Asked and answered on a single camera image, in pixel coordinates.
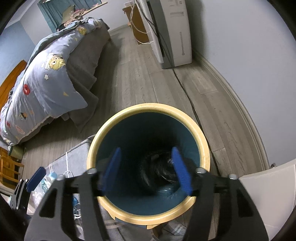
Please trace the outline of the white tissue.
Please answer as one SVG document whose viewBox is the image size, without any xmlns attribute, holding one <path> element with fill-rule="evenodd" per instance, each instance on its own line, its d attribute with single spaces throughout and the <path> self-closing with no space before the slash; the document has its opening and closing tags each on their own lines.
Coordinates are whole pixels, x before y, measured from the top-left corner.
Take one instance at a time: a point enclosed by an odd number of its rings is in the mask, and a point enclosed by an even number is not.
<svg viewBox="0 0 296 241">
<path fill-rule="evenodd" d="M 51 172 L 49 175 L 45 175 L 41 182 L 37 185 L 35 190 L 32 192 L 33 202 L 36 208 L 38 207 L 44 195 L 49 190 L 56 178 L 57 174 L 55 172 Z"/>
</svg>

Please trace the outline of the black plastic bag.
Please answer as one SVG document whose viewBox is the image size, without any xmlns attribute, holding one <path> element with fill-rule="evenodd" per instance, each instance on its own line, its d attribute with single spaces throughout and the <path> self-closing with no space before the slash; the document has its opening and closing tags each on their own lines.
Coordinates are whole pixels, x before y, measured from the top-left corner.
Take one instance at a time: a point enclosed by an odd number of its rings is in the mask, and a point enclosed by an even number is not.
<svg viewBox="0 0 296 241">
<path fill-rule="evenodd" d="M 180 188 L 170 152 L 145 157 L 139 170 L 143 185 L 153 194 L 169 196 Z"/>
</svg>

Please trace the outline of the white air purifier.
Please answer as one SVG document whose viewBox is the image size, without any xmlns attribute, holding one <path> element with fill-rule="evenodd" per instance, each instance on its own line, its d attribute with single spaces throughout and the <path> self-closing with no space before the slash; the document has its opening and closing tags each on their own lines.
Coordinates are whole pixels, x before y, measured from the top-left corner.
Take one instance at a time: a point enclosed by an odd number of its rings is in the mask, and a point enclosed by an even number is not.
<svg viewBox="0 0 296 241">
<path fill-rule="evenodd" d="M 136 1 L 149 41 L 162 69 L 192 63 L 185 1 Z"/>
</svg>

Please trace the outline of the grey plaid cushion stool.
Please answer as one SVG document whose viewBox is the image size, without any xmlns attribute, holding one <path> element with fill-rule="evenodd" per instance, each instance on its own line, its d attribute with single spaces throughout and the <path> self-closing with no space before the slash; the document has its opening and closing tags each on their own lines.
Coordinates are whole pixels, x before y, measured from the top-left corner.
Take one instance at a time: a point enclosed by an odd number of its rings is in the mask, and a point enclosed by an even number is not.
<svg viewBox="0 0 296 241">
<path fill-rule="evenodd" d="M 93 138 L 93 135 L 88 137 L 49 164 L 45 168 L 46 176 L 54 178 L 61 174 L 66 177 L 81 175 L 86 170 L 86 160 Z M 100 210 L 111 240 L 182 240 L 186 231 L 186 227 L 177 220 L 148 230 L 145 227 L 115 221 L 103 207 L 100 207 Z"/>
</svg>

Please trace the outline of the wooden bed headboard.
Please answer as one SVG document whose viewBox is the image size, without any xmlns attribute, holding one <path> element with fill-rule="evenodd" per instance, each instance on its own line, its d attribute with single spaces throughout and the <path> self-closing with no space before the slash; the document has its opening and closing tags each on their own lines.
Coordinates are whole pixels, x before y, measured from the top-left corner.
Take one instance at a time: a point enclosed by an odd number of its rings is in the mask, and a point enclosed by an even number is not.
<svg viewBox="0 0 296 241">
<path fill-rule="evenodd" d="M 0 87 L 0 108 L 2 108 L 5 103 L 8 101 L 8 96 L 10 90 L 14 87 L 17 77 L 25 69 L 27 62 L 21 60 L 17 66 L 11 71 L 7 76 L 5 81 L 1 84 Z"/>
</svg>

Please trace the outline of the teal curtain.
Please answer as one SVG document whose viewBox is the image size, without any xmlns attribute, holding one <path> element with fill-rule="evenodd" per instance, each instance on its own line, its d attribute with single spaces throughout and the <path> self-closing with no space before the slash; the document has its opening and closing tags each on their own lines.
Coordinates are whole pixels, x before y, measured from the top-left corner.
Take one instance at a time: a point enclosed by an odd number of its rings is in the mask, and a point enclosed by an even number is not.
<svg viewBox="0 0 296 241">
<path fill-rule="evenodd" d="M 37 6 L 41 11 L 49 28 L 54 33 L 57 28 L 62 24 L 62 17 L 64 11 L 70 6 L 74 9 L 89 10 L 96 4 L 101 4 L 102 1 L 96 0 L 52 0 L 52 1 L 39 1 Z"/>
</svg>

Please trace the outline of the yellow rim teal trash bin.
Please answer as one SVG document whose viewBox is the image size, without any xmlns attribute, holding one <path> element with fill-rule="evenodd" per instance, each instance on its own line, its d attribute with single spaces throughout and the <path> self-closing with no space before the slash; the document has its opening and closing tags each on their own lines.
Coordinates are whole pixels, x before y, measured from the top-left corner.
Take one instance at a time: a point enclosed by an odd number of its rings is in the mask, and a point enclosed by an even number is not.
<svg viewBox="0 0 296 241">
<path fill-rule="evenodd" d="M 113 154 L 112 184 L 98 198 L 114 219 L 148 230 L 195 203 L 190 175 L 210 170 L 210 151 L 197 123 L 170 105 L 143 103 L 112 116 L 95 135 L 87 168 L 103 171 Z"/>
</svg>

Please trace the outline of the small green bin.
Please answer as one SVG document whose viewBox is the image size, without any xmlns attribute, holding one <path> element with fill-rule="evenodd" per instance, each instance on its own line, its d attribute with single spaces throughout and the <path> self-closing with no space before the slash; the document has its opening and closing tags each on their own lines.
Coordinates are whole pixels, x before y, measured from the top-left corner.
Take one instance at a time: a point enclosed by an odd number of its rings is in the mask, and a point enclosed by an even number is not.
<svg viewBox="0 0 296 241">
<path fill-rule="evenodd" d="M 8 155 L 16 158 L 17 160 L 22 160 L 24 154 L 24 149 L 20 146 L 8 146 Z"/>
</svg>

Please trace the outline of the wooden side cabinet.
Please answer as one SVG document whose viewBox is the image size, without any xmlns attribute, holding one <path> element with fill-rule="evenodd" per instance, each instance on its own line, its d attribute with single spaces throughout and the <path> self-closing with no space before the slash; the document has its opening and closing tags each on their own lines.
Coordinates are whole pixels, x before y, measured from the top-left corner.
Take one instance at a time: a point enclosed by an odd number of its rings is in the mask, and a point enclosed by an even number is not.
<svg viewBox="0 0 296 241">
<path fill-rule="evenodd" d="M 126 2 L 122 10 L 128 18 L 128 25 L 132 30 L 136 42 L 139 45 L 149 45 L 149 37 L 136 3 L 133 1 Z"/>
</svg>

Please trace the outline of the wooden chair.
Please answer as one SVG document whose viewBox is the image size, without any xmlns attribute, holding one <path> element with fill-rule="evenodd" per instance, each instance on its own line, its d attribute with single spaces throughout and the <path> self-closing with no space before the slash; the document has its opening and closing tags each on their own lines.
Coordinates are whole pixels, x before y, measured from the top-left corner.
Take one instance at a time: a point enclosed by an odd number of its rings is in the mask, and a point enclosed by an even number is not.
<svg viewBox="0 0 296 241">
<path fill-rule="evenodd" d="M 22 178 L 24 165 L 20 160 L 9 156 L 8 151 L 1 148 L 1 184 L 15 189 L 18 182 Z"/>
</svg>

